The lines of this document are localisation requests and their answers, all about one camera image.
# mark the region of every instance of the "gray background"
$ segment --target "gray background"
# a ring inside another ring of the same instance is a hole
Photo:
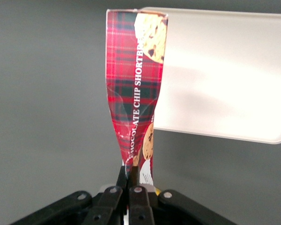
[[[105,11],[146,6],[281,13],[281,0],[0,0],[0,224],[115,182]],[[156,131],[154,171],[235,223],[281,224],[281,144]]]

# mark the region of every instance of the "white plastic lid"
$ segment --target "white plastic lid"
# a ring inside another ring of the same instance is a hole
[[[281,15],[169,14],[156,129],[281,143]]]

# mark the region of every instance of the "cookie box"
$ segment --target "cookie box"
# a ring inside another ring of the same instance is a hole
[[[106,88],[126,176],[140,168],[153,184],[153,122],[163,73],[168,19],[158,12],[108,10]]]

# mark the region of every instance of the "yellow part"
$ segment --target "yellow part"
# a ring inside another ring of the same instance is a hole
[[[158,195],[161,193],[161,190],[158,189],[158,188],[155,188],[155,193],[156,193],[156,195],[158,196]]]

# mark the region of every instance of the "cookie image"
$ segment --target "cookie image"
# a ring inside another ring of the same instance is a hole
[[[133,157],[133,166],[138,166],[140,162],[140,154],[141,154],[141,149],[139,150],[139,153],[137,156]]]
[[[153,123],[151,123],[146,131],[142,146],[142,154],[145,160],[153,156]]]
[[[138,13],[134,23],[136,38],[144,38],[144,54],[158,63],[164,59],[167,23],[165,16],[145,13]]]

